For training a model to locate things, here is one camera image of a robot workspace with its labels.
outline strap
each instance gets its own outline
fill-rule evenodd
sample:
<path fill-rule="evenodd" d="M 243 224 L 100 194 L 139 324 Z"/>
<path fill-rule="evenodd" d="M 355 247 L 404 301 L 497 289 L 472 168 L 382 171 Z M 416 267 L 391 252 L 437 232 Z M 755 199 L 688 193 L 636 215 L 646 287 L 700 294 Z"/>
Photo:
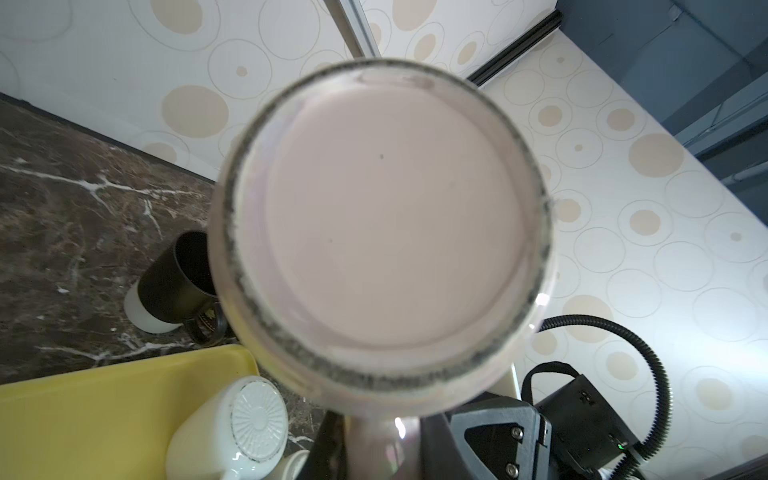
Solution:
<path fill-rule="evenodd" d="M 563 375 L 570 375 L 573 378 L 579 376 L 579 372 L 574 367 L 563 362 L 546 362 L 540 363 L 533 367 L 523 379 L 523 386 L 520 391 L 520 396 L 523 402 L 533 405 L 533 391 L 531 390 L 531 378 L 537 373 L 562 373 Z"/>

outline screw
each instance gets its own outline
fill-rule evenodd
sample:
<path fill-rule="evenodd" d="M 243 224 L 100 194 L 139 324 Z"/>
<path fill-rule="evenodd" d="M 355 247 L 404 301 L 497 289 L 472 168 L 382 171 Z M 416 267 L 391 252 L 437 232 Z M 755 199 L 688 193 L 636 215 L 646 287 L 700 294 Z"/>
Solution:
<path fill-rule="evenodd" d="M 507 464 L 506 471 L 507 471 L 507 475 L 509 475 L 510 478 L 517 478 L 518 475 L 520 474 L 520 471 L 518 470 L 518 466 L 513 463 Z"/>
<path fill-rule="evenodd" d="M 523 439 L 523 429 L 520 427 L 512 427 L 510 433 L 512 434 L 512 438 L 518 442 Z"/>

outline black cable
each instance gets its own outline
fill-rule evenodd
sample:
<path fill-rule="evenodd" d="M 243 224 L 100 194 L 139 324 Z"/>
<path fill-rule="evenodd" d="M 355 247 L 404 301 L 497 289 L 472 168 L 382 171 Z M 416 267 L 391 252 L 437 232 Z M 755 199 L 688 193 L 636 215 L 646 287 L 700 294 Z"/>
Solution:
<path fill-rule="evenodd" d="M 670 417 L 672 416 L 672 391 L 670 389 L 667 372 L 664 371 L 664 366 L 661 364 L 659 357 L 656 356 L 656 353 L 650 349 L 647 343 L 645 343 L 639 336 L 635 335 L 631 330 L 624 328 L 618 323 L 600 318 L 599 316 L 553 316 L 552 318 L 546 319 L 541 324 L 539 332 L 568 325 L 593 326 L 614 333 L 627 340 L 629 344 L 643 356 L 645 362 L 648 364 L 650 373 L 654 376 L 654 383 L 656 384 L 656 414 L 654 415 L 654 422 L 650 426 L 648 436 L 637 446 L 637 453 L 639 453 L 645 460 L 648 460 L 661 449 L 664 441 L 667 440 Z M 621 480 L 628 477 L 637 469 L 639 464 L 640 463 L 633 456 L 625 455 L 617 465 L 616 469 L 611 473 L 611 480 Z"/>

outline glass cup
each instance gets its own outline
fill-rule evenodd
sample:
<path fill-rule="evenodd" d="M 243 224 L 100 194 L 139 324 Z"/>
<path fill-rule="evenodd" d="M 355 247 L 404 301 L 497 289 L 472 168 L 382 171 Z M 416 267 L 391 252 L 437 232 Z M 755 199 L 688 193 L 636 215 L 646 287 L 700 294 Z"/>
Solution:
<path fill-rule="evenodd" d="M 216 291 L 259 363 L 347 415 L 430 415 L 498 380 L 538 328 L 551 208 L 473 85 L 393 59 L 300 79 L 243 131 L 209 226 Z"/>

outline cup base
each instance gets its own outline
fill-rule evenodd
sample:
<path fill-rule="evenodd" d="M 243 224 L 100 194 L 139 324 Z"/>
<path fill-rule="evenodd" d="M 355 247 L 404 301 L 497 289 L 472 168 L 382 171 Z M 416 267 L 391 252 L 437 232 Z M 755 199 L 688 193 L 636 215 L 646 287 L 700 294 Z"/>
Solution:
<path fill-rule="evenodd" d="M 144 308 L 139 298 L 139 282 L 134 283 L 125 295 L 123 310 L 131 323 L 147 333 L 167 333 L 181 326 L 181 323 L 159 320 Z"/>

